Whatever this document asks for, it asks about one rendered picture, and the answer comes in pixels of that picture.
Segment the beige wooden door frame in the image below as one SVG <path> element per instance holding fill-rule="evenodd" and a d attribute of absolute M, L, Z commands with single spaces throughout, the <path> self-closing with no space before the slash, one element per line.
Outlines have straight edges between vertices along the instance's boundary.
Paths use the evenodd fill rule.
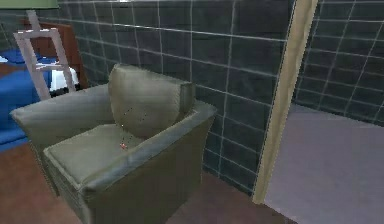
<path fill-rule="evenodd" d="M 293 7 L 252 195 L 255 204 L 265 201 L 317 4 L 318 0 L 296 0 Z"/>

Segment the white bedside table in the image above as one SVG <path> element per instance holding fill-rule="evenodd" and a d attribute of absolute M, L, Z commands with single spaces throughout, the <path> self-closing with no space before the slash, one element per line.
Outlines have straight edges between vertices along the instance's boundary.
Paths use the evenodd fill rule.
<path fill-rule="evenodd" d="M 76 71 L 71 68 L 70 69 L 71 75 L 72 75 L 72 81 L 74 84 L 78 84 L 79 80 L 77 77 Z M 51 91 L 57 91 L 59 89 L 65 88 L 67 86 L 66 80 L 64 77 L 64 72 L 59 70 L 52 70 L 52 81 L 51 81 Z"/>

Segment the brown wooden headboard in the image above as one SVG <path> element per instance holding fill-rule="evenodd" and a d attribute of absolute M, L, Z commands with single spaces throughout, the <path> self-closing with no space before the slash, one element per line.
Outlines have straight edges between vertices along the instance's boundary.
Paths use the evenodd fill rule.
<path fill-rule="evenodd" d="M 23 20 L 22 23 L 24 25 L 24 30 L 31 29 L 30 22 L 28 22 L 27 20 Z M 76 71 L 79 80 L 78 84 L 74 84 L 75 89 L 86 88 L 88 86 L 87 77 L 84 72 L 79 47 L 72 27 L 70 25 L 65 24 L 54 24 L 46 22 L 39 24 L 42 29 L 58 29 L 63 48 L 67 57 L 69 69 L 73 68 Z M 31 39 L 31 44 L 33 46 L 39 65 L 56 64 L 58 62 L 58 56 L 56 55 L 55 47 L 51 39 L 44 37 L 33 38 Z"/>

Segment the pale pink ladder frame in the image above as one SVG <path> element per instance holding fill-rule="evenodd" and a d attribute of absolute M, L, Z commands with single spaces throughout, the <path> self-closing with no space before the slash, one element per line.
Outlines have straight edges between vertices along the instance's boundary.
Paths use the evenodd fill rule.
<path fill-rule="evenodd" d="M 67 57 L 63 44 L 61 41 L 60 33 L 57 28 L 42 29 L 35 10 L 27 10 L 29 22 L 31 24 L 30 30 L 22 30 L 14 33 L 15 40 L 25 61 L 25 65 L 30 73 L 34 87 L 41 100 L 50 99 L 51 95 L 45 83 L 43 76 L 44 71 L 59 70 L 64 73 L 64 78 L 67 88 L 70 92 L 75 92 L 75 85 L 72 79 L 72 73 L 69 69 Z M 49 38 L 52 40 L 55 47 L 58 62 L 56 64 L 39 65 L 31 39 L 33 38 Z"/>

